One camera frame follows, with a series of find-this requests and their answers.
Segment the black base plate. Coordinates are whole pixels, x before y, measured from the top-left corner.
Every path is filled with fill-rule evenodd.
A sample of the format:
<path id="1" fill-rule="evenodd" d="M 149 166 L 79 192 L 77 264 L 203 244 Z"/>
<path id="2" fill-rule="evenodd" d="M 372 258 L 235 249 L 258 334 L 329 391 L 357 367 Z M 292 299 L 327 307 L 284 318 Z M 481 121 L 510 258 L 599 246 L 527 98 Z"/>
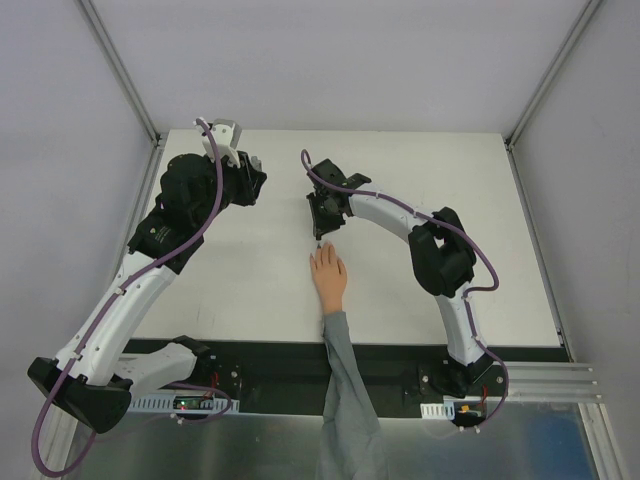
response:
<path id="1" fill-rule="evenodd" d="M 206 341 L 212 356 L 187 382 L 214 386 L 242 413 L 320 415 L 331 369 L 322 343 Z M 416 418 L 441 397 L 422 380 L 447 363 L 443 345 L 356 344 L 359 372 L 376 414 Z"/>

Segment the right aluminium frame post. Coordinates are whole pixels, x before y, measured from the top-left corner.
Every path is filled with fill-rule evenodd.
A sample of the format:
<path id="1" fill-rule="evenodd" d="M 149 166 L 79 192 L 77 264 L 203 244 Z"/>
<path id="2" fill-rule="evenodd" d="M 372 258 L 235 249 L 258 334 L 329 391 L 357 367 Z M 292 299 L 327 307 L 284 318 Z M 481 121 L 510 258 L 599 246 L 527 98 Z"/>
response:
<path id="1" fill-rule="evenodd" d="M 561 73 L 561 70 L 569 61 L 574 50 L 577 48 L 577 45 L 604 4 L 604 0 L 589 0 L 584 2 L 567 34 L 560 43 L 560 46 L 554 54 L 551 62 L 537 83 L 534 92 L 527 101 L 524 110 L 518 117 L 514 127 L 504 137 L 504 144 L 508 152 L 511 152 L 514 149 L 526 127 L 533 119 L 537 110 L 541 107 L 543 100 L 552 89 L 554 82 Z"/>

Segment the grey sleeve forearm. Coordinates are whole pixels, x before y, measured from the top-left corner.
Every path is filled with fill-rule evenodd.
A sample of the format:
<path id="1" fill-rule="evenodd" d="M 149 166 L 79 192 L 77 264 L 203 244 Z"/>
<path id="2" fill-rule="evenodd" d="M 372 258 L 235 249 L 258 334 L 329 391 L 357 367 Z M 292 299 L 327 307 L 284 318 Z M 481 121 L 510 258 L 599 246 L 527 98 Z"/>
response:
<path id="1" fill-rule="evenodd" d="M 323 338 L 331 375 L 315 477 L 387 479 L 380 423 L 357 366 L 345 312 L 324 316 Z"/>

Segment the left aluminium frame post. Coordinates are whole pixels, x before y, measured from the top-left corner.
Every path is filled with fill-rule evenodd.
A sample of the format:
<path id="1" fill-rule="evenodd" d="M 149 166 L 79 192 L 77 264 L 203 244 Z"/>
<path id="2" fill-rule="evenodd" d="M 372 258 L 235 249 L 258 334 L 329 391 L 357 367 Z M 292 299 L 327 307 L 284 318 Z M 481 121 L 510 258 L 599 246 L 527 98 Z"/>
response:
<path id="1" fill-rule="evenodd" d="M 157 129 L 144 101 L 131 78 L 108 29 L 91 0 L 75 0 L 74 4 L 82 15 L 90 33 L 94 37 L 116 83 L 125 100 L 129 104 L 138 123 L 153 146 L 161 140 L 161 132 Z"/>

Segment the mannequin hand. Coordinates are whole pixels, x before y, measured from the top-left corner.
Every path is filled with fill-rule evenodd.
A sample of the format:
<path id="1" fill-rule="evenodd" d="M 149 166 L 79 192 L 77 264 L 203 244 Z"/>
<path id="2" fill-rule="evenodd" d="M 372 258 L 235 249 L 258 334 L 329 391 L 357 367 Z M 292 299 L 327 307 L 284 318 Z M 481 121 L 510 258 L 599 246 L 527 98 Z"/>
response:
<path id="1" fill-rule="evenodd" d="M 310 268 L 322 313 L 329 315 L 342 311 L 347 270 L 332 243 L 325 242 L 316 249 L 310 256 Z"/>

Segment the aluminium rail bar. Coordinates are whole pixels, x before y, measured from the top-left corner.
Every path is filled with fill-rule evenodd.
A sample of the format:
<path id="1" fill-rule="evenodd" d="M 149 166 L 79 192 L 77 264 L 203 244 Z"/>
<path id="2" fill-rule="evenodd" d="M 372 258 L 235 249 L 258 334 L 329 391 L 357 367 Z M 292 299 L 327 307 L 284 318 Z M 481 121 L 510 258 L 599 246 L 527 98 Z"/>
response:
<path id="1" fill-rule="evenodd" d="M 521 403 L 602 403 L 594 369 L 585 363 L 507 362 L 507 400 Z"/>

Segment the aluminium frame post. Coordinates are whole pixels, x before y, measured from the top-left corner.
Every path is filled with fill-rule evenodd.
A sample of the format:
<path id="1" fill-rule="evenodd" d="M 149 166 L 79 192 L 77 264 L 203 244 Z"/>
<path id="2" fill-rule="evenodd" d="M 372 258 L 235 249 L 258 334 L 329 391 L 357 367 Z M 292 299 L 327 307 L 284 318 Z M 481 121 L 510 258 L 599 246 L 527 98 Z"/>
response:
<path id="1" fill-rule="evenodd" d="M 125 100 L 129 104 L 138 123 L 153 146 L 161 140 L 161 132 L 157 129 L 144 101 L 131 78 L 108 29 L 91 0 L 75 0 L 74 4 L 82 15 L 90 33 L 94 37 L 116 83 Z"/>
<path id="2" fill-rule="evenodd" d="M 511 152 L 514 149 L 526 127 L 533 119 L 537 110 L 541 107 L 543 100 L 552 89 L 554 82 L 561 73 L 561 70 L 569 61 L 574 50 L 577 48 L 577 45 L 604 4 L 604 0 L 589 0 L 584 2 L 567 34 L 560 43 L 560 46 L 554 54 L 551 62 L 537 83 L 534 92 L 527 101 L 524 110 L 518 117 L 514 127 L 504 137 L 504 144 L 508 152 Z"/>

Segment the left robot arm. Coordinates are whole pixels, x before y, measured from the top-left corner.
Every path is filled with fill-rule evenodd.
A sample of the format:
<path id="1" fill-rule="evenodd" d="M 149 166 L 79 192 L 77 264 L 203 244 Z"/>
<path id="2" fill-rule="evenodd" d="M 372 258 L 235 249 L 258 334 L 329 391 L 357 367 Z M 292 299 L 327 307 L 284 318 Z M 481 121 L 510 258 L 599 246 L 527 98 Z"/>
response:
<path id="1" fill-rule="evenodd" d="M 114 281 L 76 336 L 54 358 L 36 358 L 28 376 L 58 408 L 98 434 L 113 429 L 130 404 L 173 382 L 204 387 L 209 350 L 180 336 L 133 361 L 120 356 L 141 320 L 203 244 L 199 230 L 211 211 L 252 206 L 267 179 L 260 160 L 239 154 L 239 166 L 182 154 L 160 178 L 155 205 L 128 243 Z"/>

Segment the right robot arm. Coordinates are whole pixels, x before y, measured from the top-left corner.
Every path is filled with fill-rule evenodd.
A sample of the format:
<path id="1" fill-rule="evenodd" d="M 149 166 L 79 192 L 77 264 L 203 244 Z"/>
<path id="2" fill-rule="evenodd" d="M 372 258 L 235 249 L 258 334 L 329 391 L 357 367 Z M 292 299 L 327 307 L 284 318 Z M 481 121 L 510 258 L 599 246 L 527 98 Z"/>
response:
<path id="1" fill-rule="evenodd" d="M 444 207 L 424 214 L 405 202 L 376 190 L 371 179 L 350 177 L 329 159 L 302 163 L 313 184 L 309 201 L 317 240 L 346 224 L 348 217 L 367 220 L 406 242 L 414 276 L 438 305 L 447 338 L 447 361 L 429 375 L 431 387 L 463 398 L 486 381 L 492 359 L 475 322 L 470 293 L 474 290 L 477 246 L 464 232 L 457 213 Z"/>

